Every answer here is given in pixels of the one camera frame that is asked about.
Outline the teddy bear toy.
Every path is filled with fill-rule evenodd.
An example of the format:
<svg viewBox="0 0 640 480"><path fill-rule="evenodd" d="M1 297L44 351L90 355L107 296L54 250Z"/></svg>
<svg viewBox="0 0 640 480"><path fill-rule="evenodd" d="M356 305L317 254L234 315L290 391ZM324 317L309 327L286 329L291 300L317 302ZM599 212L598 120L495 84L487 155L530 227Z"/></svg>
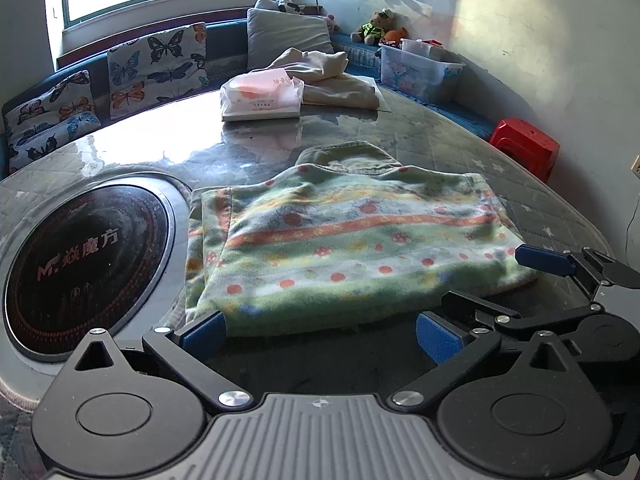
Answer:
<svg viewBox="0 0 640 480"><path fill-rule="evenodd" d="M405 27L396 27L395 13L390 9L374 12L370 20L350 34L350 40L366 46L389 46L398 48L401 40L408 38Z"/></svg>

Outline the grey pillow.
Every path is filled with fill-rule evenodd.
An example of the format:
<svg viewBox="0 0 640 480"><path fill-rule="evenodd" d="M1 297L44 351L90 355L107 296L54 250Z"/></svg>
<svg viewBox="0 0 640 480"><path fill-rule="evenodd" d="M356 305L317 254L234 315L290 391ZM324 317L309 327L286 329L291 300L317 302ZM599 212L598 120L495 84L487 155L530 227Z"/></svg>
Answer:
<svg viewBox="0 0 640 480"><path fill-rule="evenodd" d="M333 53L328 23L292 0L257 0L247 10L247 68L270 65L289 48Z"/></svg>

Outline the left butterfly cushion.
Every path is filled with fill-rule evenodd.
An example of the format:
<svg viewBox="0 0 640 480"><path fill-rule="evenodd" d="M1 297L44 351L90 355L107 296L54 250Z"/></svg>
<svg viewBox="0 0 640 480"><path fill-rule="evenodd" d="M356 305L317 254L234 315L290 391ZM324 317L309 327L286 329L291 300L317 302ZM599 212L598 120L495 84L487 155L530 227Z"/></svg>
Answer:
<svg viewBox="0 0 640 480"><path fill-rule="evenodd" d="M102 126L90 82L80 70L6 114L10 174Z"/></svg>

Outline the clear plastic storage box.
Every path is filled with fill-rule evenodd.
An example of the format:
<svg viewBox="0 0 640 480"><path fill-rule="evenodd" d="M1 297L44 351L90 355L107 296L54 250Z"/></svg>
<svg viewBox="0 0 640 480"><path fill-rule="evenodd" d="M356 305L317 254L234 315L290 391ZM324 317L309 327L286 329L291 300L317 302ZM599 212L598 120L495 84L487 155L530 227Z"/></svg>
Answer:
<svg viewBox="0 0 640 480"><path fill-rule="evenodd" d="M464 63L436 61L390 46L380 47L384 86L426 104L451 101L461 79Z"/></svg>

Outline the red plastic stool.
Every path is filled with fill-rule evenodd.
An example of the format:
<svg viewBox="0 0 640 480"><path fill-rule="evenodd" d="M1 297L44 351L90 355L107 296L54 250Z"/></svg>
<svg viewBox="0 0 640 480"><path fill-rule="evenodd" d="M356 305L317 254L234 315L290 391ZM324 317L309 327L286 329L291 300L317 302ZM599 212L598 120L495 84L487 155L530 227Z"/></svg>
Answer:
<svg viewBox="0 0 640 480"><path fill-rule="evenodd" d="M549 181L561 148L551 136L515 117L500 120L489 143L544 183Z"/></svg>

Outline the pink tissue pack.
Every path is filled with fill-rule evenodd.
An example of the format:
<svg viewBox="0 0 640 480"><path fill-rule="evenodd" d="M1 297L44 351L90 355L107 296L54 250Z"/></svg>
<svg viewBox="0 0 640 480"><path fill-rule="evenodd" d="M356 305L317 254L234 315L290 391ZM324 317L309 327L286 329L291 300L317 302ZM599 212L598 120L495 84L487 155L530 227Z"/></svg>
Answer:
<svg viewBox="0 0 640 480"><path fill-rule="evenodd" d="M260 70L227 81L220 88L224 122L299 118L304 83L283 68Z"/></svg>

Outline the round induction cooktop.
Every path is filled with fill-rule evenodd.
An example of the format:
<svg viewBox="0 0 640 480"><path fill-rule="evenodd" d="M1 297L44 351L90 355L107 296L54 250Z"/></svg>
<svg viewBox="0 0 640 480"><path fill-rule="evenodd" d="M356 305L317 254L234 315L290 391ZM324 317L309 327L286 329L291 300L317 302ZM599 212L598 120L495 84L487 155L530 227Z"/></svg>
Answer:
<svg viewBox="0 0 640 480"><path fill-rule="evenodd" d="M8 350L44 372L105 328L134 338L169 309L188 191L163 174L95 183L18 231L2 289Z"/></svg>

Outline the right butterfly cushion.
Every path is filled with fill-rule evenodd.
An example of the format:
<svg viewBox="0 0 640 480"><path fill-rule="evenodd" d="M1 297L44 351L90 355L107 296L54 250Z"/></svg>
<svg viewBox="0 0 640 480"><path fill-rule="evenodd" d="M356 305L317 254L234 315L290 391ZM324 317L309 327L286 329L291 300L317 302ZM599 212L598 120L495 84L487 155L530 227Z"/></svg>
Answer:
<svg viewBox="0 0 640 480"><path fill-rule="evenodd" d="M206 39L205 25L195 23L108 50L110 117L128 117L205 90Z"/></svg>

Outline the colourful patterned children's shirt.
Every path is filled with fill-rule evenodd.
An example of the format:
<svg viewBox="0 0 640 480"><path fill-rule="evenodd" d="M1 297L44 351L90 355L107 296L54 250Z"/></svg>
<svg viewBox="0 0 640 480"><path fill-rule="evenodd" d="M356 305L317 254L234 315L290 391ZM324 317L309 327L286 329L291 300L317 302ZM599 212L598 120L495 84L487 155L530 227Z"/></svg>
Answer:
<svg viewBox="0 0 640 480"><path fill-rule="evenodd" d="M265 181L193 194L183 317L219 313L239 337L372 323L533 281L521 244L479 174L363 141L315 146Z"/></svg>

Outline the butterfly cushion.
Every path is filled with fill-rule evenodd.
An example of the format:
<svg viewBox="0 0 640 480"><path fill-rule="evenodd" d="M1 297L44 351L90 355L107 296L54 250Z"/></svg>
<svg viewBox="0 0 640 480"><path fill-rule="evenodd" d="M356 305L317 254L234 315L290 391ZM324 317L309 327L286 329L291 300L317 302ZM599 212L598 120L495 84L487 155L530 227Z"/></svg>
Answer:
<svg viewBox="0 0 640 480"><path fill-rule="evenodd" d="M110 117L128 117L205 90L206 39L205 25L195 23L108 50Z"/></svg>
<svg viewBox="0 0 640 480"><path fill-rule="evenodd" d="M102 126L90 82L80 70L6 114L10 174Z"/></svg>

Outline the beige folded garment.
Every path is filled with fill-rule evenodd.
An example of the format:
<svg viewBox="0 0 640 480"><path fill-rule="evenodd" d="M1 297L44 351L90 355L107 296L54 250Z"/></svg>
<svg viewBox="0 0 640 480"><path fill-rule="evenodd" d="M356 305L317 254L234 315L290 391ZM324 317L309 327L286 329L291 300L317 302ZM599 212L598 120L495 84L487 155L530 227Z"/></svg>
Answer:
<svg viewBox="0 0 640 480"><path fill-rule="evenodd" d="M345 52L323 53L289 48L276 58L267 70L282 68L291 78L303 84L305 105L377 110L380 100L375 84L346 73Z"/></svg>

